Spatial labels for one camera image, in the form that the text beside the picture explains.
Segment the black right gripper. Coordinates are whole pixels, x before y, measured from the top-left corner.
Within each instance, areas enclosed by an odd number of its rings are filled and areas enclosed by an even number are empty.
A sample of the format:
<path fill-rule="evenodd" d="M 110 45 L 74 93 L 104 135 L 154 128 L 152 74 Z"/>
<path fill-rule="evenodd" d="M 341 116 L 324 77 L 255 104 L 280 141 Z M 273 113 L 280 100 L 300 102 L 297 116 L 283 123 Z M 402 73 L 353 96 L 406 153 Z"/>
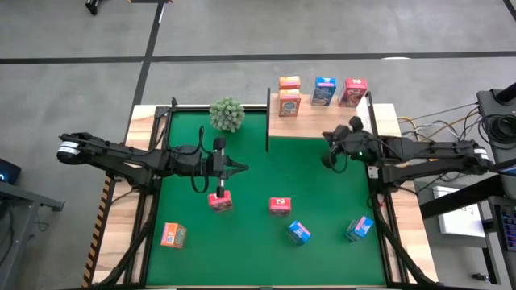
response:
<path fill-rule="evenodd" d="M 320 158 L 327 168 L 335 166 L 339 154 L 365 164 L 374 164 L 379 160 L 376 139 L 364 130 L 364 124 L 357 116 L 351 117 L 348 126 L 338 125 L 333 131 L 324 131 L 322 136 L 330 145 L 329 152 L 323 153 Z"/>

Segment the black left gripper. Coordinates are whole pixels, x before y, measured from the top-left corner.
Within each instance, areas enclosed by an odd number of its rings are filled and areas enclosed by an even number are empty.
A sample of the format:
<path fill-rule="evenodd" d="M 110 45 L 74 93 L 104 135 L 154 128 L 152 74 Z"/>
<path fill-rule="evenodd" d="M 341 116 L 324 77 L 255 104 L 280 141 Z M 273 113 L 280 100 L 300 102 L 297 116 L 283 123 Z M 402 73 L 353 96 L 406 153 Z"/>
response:
<path fill-rule="evenodd" d="M 208 153 L 206 158 L 206 170 L 207 176 L 217 177 L 218 186 L 216 188 L 216 197 L 224 197 L 225 195 L 225 182 L 228 177 L 231 177 L 237 173 L 245 172 L 247 170 L 246 164 L 242 164 L 234 161 L 231 157 L 228 158 L 228 165 L 230 167 L 243 167 L 233 168 L 228 171 L 225 169 L 227 156 L 225 155 L 225 148 L 227 141 L 225 137 L 217 137 L 213 142 L 213 150 Z"/>

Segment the red Froot Loops cereal box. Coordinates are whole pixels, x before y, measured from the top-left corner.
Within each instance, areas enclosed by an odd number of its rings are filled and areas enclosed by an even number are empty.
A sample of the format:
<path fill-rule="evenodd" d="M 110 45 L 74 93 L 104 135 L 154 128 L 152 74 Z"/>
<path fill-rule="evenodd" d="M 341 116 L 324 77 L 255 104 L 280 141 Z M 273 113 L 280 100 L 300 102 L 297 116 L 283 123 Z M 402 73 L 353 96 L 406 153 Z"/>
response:
<path fill-rule="evenodd" d="M 339 96 L 338 106 L 356 108 L 367 91 L 368 82 L 365 78 L 347 78 Z"/>
<path fill-rule="evenodd" d="M 268 211 L 272 215 L 288 216 L 291 212 L 290 197 L 270 197 L 268 203 Z"/>
<path fill-rule="evenodd" d="M 233 207 L 231 192 L 229 190 L 224 190 L 221 197 L 216 193 L 211 193 L 208 195 L 208 203 L 215 212 L 230 210 Z"/>

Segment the blue Rice Krispies cereal box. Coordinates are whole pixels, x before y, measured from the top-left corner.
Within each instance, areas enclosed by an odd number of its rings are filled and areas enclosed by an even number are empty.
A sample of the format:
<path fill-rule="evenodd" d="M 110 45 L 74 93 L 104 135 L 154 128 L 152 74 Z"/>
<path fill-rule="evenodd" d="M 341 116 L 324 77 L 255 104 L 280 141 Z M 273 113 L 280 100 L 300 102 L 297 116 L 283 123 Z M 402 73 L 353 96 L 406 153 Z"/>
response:
<path fill-rule="evenodd" d="M 334 77 L 316 77 L 311 104 L 313 106 L 329 106 L 336 88 L 337 83 Z"/>
<path fill-rule="evenodd" d="M 371 218 L 362 216 L 351 222 L 347 228 L 346 237 L 353 242 L 360 241 L 367 236 L 373 225 L 374 221 Z"/>
<path fill-rule="evenodd" d="M 298 245 L 306 244 L 311 238 L 311 232 L 304 227 L 298 220 L 293 221 L 287 229 L 287 234 L 290 236 Z"/>

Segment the orange Mini Wheats cereal box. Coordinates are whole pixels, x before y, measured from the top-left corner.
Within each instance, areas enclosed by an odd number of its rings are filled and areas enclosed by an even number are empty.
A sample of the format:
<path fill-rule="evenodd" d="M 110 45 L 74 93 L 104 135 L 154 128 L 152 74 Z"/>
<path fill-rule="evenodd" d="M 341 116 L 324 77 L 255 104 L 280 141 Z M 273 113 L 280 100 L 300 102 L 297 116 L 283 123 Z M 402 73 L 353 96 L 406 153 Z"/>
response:
<path fill-rule="evenodd" d="M 299 89 L 281 89 L 278 94 L 280 117 L 297 117 L 301 102 Z"/>
<path fill-rule="evenodd" d="M 279 90 L 300 89 L 301 78 L 299 76 L 279 77 Z"/>
<path fill-rule="evenodd" d="M 182 248 L 186 239 L 187 229 L 179 224 L 166 222 L 160 244 L 163 247 Z"/>

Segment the green plant in white pot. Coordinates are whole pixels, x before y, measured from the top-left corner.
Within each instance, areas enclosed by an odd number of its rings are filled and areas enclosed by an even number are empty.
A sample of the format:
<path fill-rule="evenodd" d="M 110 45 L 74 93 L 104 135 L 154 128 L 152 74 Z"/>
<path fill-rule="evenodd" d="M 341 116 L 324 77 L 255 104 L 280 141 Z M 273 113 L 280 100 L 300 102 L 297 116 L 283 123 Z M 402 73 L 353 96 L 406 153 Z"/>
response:
<path fill-rule="evenodd" d="M 232 97 L 222 98 L 210 105 L 210 124 L 219 131 L 236 132 L 245 118 L 244 108 Z"/>

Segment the green table mat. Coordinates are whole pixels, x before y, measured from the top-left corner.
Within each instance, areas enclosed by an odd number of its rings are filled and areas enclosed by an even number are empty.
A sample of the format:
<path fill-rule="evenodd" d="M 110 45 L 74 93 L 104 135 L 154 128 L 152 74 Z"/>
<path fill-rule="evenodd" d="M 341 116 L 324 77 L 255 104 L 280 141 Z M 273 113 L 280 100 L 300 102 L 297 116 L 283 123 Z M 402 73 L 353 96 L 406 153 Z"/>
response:
<path fill-rule="evenodd" d="M 163 180 L 152 242 L 150 286 L 380 286 L 385 283 L 377 232 L 353 242 L 349 224 L 371 217 L 365 166 L 341 161 L 343 173 L 326 168 L 321 139 L 271 138 L 266 116 L 250 113 L 229 133 L 227 154 L 249 169 L 227 181 L 233 207 L 215 212 L 190 178 Z M 268 211 L 270 197 L 290 197 L 288 216 Z M 287 234 L 298 220 L 311 232 L 298 245 Z M 166 222 L 187 229 L 182 248 L 161 246 Z"/>

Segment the black stand beam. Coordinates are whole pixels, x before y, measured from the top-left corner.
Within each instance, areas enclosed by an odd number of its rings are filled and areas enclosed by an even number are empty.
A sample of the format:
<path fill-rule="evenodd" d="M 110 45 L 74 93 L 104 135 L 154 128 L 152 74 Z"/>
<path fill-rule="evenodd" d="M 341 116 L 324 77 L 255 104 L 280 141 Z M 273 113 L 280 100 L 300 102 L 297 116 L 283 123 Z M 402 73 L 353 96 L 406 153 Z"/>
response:
<path fill-rule="evenodd" d="M 488 202 L 490 212 L 495 216 L 496 205 L 504 203 L 516 205 L 516 188 L 509 188 L 505 177 L 495 175 L 428 201 L 420 206 L 420 211 L 422 218 L 427 219 L 482 201 Z"/>

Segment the white paper sheet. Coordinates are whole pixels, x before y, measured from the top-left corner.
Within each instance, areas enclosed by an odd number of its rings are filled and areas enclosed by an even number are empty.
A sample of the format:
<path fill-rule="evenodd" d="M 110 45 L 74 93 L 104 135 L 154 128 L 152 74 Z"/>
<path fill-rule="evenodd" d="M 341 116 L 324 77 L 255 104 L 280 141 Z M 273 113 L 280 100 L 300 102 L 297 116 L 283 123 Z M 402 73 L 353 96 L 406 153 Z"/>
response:
<path fill-rule="evenodd" d="M 484 238 L 481 213 L 478 204 L 467 205 L 438 216 L 442 234 Z"/>

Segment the black equipment stand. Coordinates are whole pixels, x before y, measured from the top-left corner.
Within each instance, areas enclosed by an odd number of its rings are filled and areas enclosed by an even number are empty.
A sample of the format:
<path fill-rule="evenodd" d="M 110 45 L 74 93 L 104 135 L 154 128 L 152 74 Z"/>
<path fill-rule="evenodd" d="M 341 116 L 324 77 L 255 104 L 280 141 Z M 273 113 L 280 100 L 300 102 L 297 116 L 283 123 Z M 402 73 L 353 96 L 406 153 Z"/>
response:
<path fill-rule="evenodd" d="M 479 132 L 491 146 L 496 162 L 516 158 L 516 82 L 505 89 L 476 94 L 481 113 Z"/>

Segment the yellow black hazard strip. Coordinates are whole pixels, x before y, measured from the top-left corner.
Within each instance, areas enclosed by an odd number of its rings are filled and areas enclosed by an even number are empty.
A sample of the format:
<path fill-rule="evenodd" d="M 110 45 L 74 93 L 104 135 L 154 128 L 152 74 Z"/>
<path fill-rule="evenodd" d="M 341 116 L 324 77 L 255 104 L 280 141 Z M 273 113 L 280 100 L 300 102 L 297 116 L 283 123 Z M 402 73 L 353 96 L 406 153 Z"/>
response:
<path fill-rule="evenodd" d="M 88 256 L 85 264 L 85 271 L 81 286 L 90 287 L 94 283 L 94 273 L 97 266 L 98 257 L 102 246 L 102 239 L 105 232 L 107 219 L 109 216 L 110 202 L 113 197 L 113 190 L 116 181 L 111 173 L 105 174 L 104 185 L 98 206 L 98 213 L 94 223 L 92 241 L 89 246 Z"/>

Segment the dark tablet screen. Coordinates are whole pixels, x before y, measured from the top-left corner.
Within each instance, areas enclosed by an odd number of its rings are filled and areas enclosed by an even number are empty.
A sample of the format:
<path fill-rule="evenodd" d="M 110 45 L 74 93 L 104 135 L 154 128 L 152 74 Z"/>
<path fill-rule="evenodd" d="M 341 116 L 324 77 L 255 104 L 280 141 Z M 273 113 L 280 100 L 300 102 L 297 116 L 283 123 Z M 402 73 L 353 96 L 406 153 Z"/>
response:
<path fill-rule="evenodd" d="M 489 170 L 500 175 L 516 177 L 516 158 L 495 163 Z"/>

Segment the black keyboard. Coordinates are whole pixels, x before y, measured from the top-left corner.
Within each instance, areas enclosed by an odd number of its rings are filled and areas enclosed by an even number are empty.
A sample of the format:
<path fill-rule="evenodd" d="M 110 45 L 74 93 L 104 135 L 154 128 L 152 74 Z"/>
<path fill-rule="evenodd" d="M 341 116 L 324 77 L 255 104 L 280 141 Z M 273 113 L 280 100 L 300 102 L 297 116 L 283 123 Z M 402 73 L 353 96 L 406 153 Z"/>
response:
<path fill-rule="evenodd" d="M 507 251 L 516 252 L 516 206 L 495 205 L 494 220 Z"/>

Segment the grey metal desk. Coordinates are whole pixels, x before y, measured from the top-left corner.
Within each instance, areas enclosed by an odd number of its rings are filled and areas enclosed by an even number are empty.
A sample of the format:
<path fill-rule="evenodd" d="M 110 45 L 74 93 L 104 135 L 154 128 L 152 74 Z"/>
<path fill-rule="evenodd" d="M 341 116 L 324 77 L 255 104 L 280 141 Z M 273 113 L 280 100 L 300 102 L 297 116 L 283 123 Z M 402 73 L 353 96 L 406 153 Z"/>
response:
<path fill-rule="evenodd" d="M 13 290 L 41 206 L 61 211 L 63 201 L 0 182 L 0 290 Z"/>

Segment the black device with blue light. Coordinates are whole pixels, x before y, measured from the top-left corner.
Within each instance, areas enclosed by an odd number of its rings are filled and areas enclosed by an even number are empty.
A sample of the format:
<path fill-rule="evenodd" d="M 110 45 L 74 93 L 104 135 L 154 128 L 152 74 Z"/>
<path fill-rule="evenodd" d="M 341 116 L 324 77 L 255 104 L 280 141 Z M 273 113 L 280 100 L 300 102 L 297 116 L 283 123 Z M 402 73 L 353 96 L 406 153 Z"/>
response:
<path fill-rule="evenodd" d="M 21 167 L 0 158 L 0 182 L 16 184 Z"/>

